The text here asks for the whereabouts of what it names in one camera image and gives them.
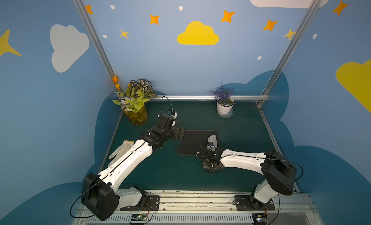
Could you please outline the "dark grey cutting board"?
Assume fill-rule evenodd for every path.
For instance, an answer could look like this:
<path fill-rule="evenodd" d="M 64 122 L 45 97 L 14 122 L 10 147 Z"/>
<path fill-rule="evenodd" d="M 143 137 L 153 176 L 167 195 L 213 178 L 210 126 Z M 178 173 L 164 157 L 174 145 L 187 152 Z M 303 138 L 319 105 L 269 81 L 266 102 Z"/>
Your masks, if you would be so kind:
<path fill-rule="evenodd" d="M 219 133 L 214 130 L 185 130 L 183 140 L 174 142 L 174 149 L 180 156 L 196 156 L 196 151 L 207 148 L 209 136 L 216 134 L 219 145 Z"/>

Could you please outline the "silver cleaver knife black handle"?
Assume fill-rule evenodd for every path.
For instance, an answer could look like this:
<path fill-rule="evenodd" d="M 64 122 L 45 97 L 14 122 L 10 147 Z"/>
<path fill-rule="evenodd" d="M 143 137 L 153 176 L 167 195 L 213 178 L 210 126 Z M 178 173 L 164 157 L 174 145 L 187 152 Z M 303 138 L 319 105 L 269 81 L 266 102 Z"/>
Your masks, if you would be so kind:
<path fill-rule="evenodd" d="M 208 143 L 208 146 L 210 146 L 209 143 L 212 143 L 212 146 L 214 146 L 215 148 L 217 148 L 218 145 L 217 145 L 217 136 L 216 136 L 216 134 L 209 136 L 209 138 L 207 140 L 207 143 Z"/>

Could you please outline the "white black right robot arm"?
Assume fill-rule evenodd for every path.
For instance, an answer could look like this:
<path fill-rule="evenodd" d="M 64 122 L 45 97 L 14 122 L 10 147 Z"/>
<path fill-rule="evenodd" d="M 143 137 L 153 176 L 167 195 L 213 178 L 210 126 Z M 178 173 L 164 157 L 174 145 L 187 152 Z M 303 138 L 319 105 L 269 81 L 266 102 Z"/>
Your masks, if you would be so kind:
<path fill-rule="evenodd" d="M 210 170 L 239 168 L 263 175 L 265 180 L 254 187 L 248 199 L 249 205 L 257 210 L 279 194 L 290 196 L 294 192 L 297 169 L 276 150 L 246 153 L 222 148 L 199 148 L 195 152 Z"/>

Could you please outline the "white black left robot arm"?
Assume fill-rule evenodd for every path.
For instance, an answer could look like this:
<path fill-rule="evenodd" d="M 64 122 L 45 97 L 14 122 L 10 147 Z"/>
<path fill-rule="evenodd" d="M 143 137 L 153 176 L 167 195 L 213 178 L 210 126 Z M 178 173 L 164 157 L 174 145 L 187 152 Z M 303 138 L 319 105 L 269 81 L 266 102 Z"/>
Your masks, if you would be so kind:
<path fill-rule="evenodd" d="M 169 140 L 182 140 L 185 128 L 172 126 L 161 129 L 157 125 L 141 133 L 129 151 L 98 174 L 90 173 L 83 180 L 81 203 L 99 220 L 105 221 L 118 208 L 120 202 L 129 202 L 116 191 L 128 175 L 155 150 Z"/>

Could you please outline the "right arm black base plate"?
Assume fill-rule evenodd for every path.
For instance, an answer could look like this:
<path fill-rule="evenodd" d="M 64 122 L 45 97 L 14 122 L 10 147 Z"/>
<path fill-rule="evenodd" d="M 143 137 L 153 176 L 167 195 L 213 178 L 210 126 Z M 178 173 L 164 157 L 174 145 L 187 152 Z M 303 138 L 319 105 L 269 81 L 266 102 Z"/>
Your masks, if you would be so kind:
<path fill-rule="evenodd" d="M 238 211 L 248 211 L 248 210 L 261 210 L 261 211 L 274 211 L 275 205 L 272 199 L 267 203 L 262 203 L 256 200 L 254 197 L 248 195 L 236 195 L 232 204 L 236 206 Z"/>

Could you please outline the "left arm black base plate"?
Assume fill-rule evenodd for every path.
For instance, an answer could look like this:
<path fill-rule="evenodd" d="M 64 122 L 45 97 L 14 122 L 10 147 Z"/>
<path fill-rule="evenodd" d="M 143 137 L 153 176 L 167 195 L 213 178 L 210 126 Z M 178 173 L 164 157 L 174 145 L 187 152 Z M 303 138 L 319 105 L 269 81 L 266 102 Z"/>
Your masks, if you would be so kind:
<path fill-rule="evenodd" d="M 159 210 L 160 196 L 143 196 L 135 206 L 120 207 L 120 211 L 145 211 L 151 208 L 153 211 Z"/>

